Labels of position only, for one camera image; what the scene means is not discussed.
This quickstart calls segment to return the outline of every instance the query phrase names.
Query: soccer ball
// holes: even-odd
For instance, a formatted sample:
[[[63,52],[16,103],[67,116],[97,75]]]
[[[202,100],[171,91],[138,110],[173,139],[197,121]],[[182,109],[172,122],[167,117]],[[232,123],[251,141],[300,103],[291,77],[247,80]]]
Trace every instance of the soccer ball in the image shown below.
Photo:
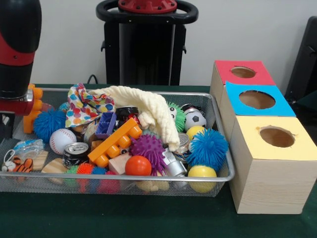
[[[188,113],[186,115],[185,130],[188,131],[189,128],[196,125],[206,127],[207,121],[200,112]]]

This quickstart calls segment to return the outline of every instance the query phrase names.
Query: green toy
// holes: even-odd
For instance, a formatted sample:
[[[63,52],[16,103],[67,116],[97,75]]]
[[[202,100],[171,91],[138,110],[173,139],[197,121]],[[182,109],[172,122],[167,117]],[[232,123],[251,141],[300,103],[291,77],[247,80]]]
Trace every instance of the green toy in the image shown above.
[[[176,105],[175,103],[167,103],[170,113],[172,117],[174,118],[175,125],[178,132],[183,132],[185,128],[185,113],[181,109],[180,106]]]

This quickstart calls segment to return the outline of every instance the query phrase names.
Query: hole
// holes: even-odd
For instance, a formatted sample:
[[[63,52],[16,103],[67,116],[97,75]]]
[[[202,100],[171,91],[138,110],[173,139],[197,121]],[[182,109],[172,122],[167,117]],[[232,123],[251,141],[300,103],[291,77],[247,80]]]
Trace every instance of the hole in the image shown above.
[[[255,109],[267,109],[275,105],[275,99],[267,93],[248,90],[239,95],[240,101]]]
[[[286,148],[292,146],[295,142],[291,132],[277,126],[262,128],[260,135],[266,143],[276,147]]]
[[[239,78],[253,78],[256,76],[256,73],[252,69],[243,66],[233,67],[231,73]]]

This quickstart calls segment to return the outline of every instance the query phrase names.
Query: wooden box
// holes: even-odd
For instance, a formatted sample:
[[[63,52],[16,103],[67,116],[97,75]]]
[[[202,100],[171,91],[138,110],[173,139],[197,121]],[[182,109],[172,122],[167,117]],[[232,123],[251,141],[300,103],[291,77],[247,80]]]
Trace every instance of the wooden box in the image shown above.
[[[228,142],[236,115],[295,117],[276,86],[240,85],[227,82],[219,106],[224,133]]]
[[[302,212],[317,177],[317,147],[297,118],[237,116],[230,149],[237,213]]]
[[[275,85],[261,61],[216,60],[213,65],[211,90],[218,105],[226,82],[248,85]]]

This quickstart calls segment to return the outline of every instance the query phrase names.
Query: orange ball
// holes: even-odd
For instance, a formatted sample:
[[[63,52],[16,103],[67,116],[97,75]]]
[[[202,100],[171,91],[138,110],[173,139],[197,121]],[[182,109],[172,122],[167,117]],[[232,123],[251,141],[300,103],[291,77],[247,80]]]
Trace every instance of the orange ball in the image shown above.
[[[126,175],[149,176],[151,172],[151,163],[140,155],[132,156],[125,164]]]

